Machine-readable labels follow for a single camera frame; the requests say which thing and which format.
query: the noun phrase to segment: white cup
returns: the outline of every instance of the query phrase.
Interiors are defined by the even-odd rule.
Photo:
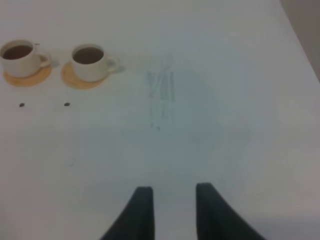
[[[29,46],[31,52],[16,59],[5,59],[5,53],[11,48],[17,46]],[[0,49],[0,62],[3,70],[9,75],[17,78],[25,78],[35,74],[40,68],[51,64],[51,57],[48,53],[39,52],[36,50],[34,43],[28,40],[13,40],[6,43]]]
[[[87,48],[95,48],[100,50],[103,53],[102,58],[97,61],[90,62],[88,64],[83,64],[76,61],[76,59],[74,58],[75,54],[78,51],[84,50]],[[72,68],[75,75],[79,79],[86,82],[99,81],[110,73],[118,72],[121,67],[118,58],[108,56],[102,47],[95,44],[83,44],[83,45],[77,46],[72,51],[71,63],[72,63]]]

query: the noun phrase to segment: coffee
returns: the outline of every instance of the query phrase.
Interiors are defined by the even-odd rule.
[[[27,56],[29,53],[31,53],[32,50],[33,48],[31,46],[14,46],[5,51],[2,57],[7,60],[20,59]]]
[[[73,55],[73,59],[79,64],[93,64],[104,56],[104,52],[95,47],[80,49]]]

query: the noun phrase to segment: coffee cup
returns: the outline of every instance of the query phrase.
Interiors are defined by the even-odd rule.
[[[96,44],[77,46],[71,53],[71,64],[75,75],[85,82],[99,81],[120,69],[118,58],[107,55]]]
[[[25,78],[49,66],[51,57],[48,53],[39,52],[31,41],[13,40],[1,47],[0,62],[9,75]]]

